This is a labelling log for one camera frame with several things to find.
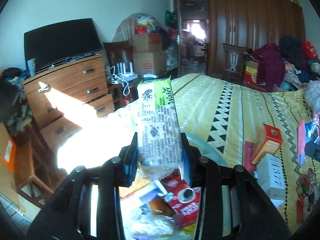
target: pink package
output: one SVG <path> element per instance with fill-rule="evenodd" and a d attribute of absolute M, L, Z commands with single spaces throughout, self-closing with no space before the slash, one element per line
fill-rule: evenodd
<path fill-rule="evenodd" d="M 300 165 L 303 165 L 306 154 L 304 148 L 307 143 L 312 142 L 315 144 L 320 143 L 320 132 L 319 132 L 319 115 L 315 114 L 311 122 L 305 123 L 304 120 L 301 120 L 300 124 L 297 127 L 297 154 L 298 162 Z"/>
<path fill-rule="evenodd" d="M 304 148 L 306 146 L 306 128 L 304 120 L 301 120 L 297 127 L 297 154 L 298 154 L 298 162 L 300 165 L 303 164 L 306 155 L 304 153 Z"/>

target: green label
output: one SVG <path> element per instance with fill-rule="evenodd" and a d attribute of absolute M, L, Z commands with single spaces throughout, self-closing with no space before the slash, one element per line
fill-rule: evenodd
<path fill-rule="evenodd" d="M 157 108 L 174 104 L 170 79 L 154 82 L 154 90 Z"/>

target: bed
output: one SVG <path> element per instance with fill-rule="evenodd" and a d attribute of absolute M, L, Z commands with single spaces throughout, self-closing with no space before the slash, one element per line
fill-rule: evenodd
<path fill-rule="evenodd" d="M 276 156 L 282 164 L 286 195 L 278 210 L 295 232 L 300 226 L 296 224 L 297 181 L 308 167 L 316 175 L 320 171 L 319 163 L 309 157 L 303 167 L 297 162 L 296 128 L 301 119 L 311 119 L 302 90 L 263 93 L 199 74 L 173 80 L 172 89 L 180 130 L 208 142 L 229 167 L 242 164 L 244 142 L 257 143 L 264 124 L 281 130 L 284 143 Z M 59 168 L 69 173 L 77 165 L 102 165 L 131 143 L 136 124 L 137 101 L 72 137 L 58 153 Z"/>

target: drawer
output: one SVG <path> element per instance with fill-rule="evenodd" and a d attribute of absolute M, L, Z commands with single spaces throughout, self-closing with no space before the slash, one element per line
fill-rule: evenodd
<path fill-rule="evenodd" d="M 85 82 L 64 92 L 56 90 L 47 93 L 47 100 L 37 105 L 30 104 L 30 108 L 39 127 L 51 123 L 63 114 L 79 112 L 82 104 L 108 93 L 105 76 Z"/>
<path fill-rule="evenodd" d="M 29 104 L 36 105 L 46 100 L 47 94 L 52 90 L 63 92 L 101 76 L 105 76 L 105 69 L 103 60 L 99 57 L 52 71 L 25 84 L 24 89 Z"/>
<path fill-rule="evenodd" d="M 81 129 L 82 127 L 79 125 L 71 122 L 65 117 L 62 117 L 41 129 L 40 132 L 48 146 L 56 153 L 68 138 L 72 137 Z"/>
<path fill-rule="evenodd" d="M 36 107 L 32 107 L 31 112 L 40 128 L 49 124 L 55 118 L 63 115 L 64 113 L 59 111 L 55 104 L 52 104 L 48 99 L 38 104 Z"/>
<path fill-rule="evenodd" d="M 90 80 L 63 92 L 63 94 L 82 103 L 86 103 L 106 93 L 108 93 L 108 86 L 105 76 Z"/>
<path fill-rule="evenodd" d="M 92 106 L 96 110 L 98 118 L 105 117 L 115 110 L 115 105 L 113 103 L 111 94 L 95 100 L 94 102 L 90 103 L 89 106 Z"/>

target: flat screen tv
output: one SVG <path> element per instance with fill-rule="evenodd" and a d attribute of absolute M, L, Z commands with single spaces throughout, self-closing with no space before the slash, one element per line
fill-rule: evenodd
<path fill-rule="evenodd" d="M 27 61 L 35 58 L 37 72 L 101 49 L 92 19 L 55 23 L 24 34 L 26 66 Z"/>

